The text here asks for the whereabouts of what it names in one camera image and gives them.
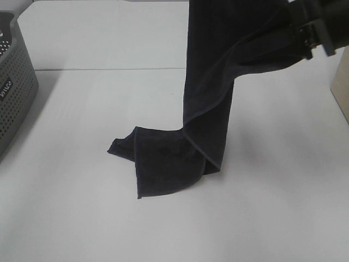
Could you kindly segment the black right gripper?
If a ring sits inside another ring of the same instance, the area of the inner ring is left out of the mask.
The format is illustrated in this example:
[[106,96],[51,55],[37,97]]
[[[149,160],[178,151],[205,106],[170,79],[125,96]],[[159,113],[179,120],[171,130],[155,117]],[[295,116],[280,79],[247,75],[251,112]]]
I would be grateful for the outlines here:
[[312,58],[321,45],[327,56],[348,46],[348,0],[291,1],[287,5],[302,56]]

